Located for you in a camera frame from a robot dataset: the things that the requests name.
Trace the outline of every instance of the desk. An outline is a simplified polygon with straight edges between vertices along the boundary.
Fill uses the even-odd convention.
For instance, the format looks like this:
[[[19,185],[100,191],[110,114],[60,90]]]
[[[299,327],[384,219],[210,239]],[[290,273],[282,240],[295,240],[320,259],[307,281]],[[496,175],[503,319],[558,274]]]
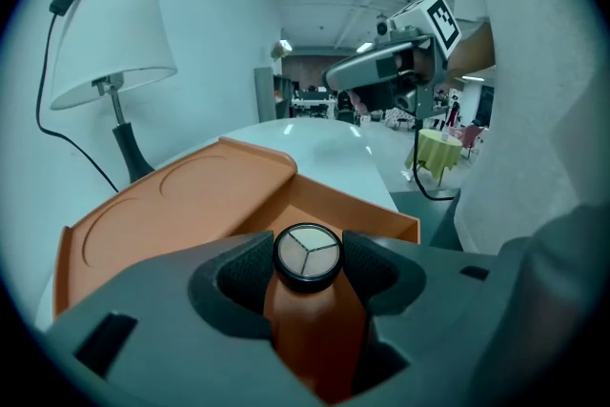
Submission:
[[[428,170],[435,180],[442,181],[445,168],[451,170],[459,162],[461,156],[461,141],[456,137],[446,135],[443,140],[441,131],[422,129],[419,131],[419,145],[417,146],[417,164],[421,164]],[[405,165],[411,168],[413,165],[413,153],[411,149]]]
[[[373,157],[366,150],[364,134],[351,124],[327,119],[299,117],[256,124],[223,134],[227,137],[289,154],[298,172],[354,197],[397,212]],[[163,168],[183,156],[218,140],[209,139],[159,165]],[[47,330],[52,324],[53,276],[38,306],[35,325]]]
[[[312,107],[312,106],[328,106],[328,118],[335,119],[336,100],[306,100],[302,98],[294,98],[292,100],[293,107]]]

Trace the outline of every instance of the black cable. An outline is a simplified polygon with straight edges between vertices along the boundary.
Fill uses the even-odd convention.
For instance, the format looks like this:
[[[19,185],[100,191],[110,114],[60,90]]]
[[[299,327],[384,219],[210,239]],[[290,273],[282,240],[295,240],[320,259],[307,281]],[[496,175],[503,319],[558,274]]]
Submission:
[[[42,124],[40,123],[40,103],[42,102],[42,92],[45,88],[45,78],[47,75],[47,62],[49,61],[49,44],[51,43],[51,33],[53,31],[53,25],[55,24],[56,18],[57,18],[57,14],[54,14],[53,18],[51,20],[51,25],[49,26],[49,34],[47,35],[47,46],[45,47],[45,57],[44,57],[44,61],[42,64],[42,74],[40,76],[40,86],[38,87],[38,97],[36,98],[36,124],[38,124],[38,129],[40,129],[40,131],[42,131],[44,134],[48,134],[49,136],[58,137],[59,139],[63,139],[64,141],[68,141],[70,144],[72,144],[78,151],[80,151],[90,161],[90,163],[95,167],[95,169],[98,170],[104,178],[106,178],[106,181],[110,184],[112,189],[118,193],[118,189],[114,186],[114,184],[108,178],[108,176],[104,173],[104,171],[101,168],[99,168],[97,163],[95,163],[92,160],[92,158],[88,154],[86,154],[76,143],[74,143],[74,141],[72,141],[71,139],[69,139],[67,136],[65,136],[64,134],[62,134],[60,132],[50,131],[48,129],[43,128]]]
[[[419,181],[419,177],[417,176],[417,146],[419,145],[419,130],[423,129],[423,120],[416,119],[416,141],[415,146],[413,147],[413,177],[416,180],[417,186],[424,194],[424,196],[429,200],[453,200],[455,197],[432,197],[427,192],[426,189],[423,188],[421,182]]]

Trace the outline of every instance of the lamp base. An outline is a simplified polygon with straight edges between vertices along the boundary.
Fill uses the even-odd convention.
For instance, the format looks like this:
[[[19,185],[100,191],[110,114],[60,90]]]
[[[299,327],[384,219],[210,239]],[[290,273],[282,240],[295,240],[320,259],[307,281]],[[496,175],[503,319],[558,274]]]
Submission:
[[[142,156],[133,136],[132,124],[123,122],[116,126],[112,132],[118,143],[118,147],[123,153],[127,170],[130,173],[130,182],[136,182],[143,176],[154,172],[154,168]]]

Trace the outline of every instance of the ceiling light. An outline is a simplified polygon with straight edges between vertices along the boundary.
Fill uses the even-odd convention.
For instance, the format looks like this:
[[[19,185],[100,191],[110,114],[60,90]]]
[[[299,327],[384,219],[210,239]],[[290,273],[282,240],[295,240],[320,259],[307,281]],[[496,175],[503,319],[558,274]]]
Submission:
[[[290,43],[286,39],[280,39],[279,42],[281,43],[281,45],[284,48],[284,50],[286,50],[286,51],[292,51],[293,50],[293,47],[290,46]]]
[[[373,46],[373,43],[364,43],[360,48],[356,50],[356,52],[365,52],[369,48]]]

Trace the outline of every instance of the yellow tablecloth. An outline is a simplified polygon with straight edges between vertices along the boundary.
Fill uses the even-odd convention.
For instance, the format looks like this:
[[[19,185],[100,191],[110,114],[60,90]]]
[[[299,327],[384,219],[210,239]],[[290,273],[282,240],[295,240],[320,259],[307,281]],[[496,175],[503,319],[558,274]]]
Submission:
[[[445,168],[451,170],[459,162],[461,154],[461,141],[446,134],[447,140],[442,140],[443,133],[431,129],[419,131],[419,145],[417,146],[417,160],[428,170],[435,180],[438,180]],[[405,161],[408,169],[413,166],[413,149]]]

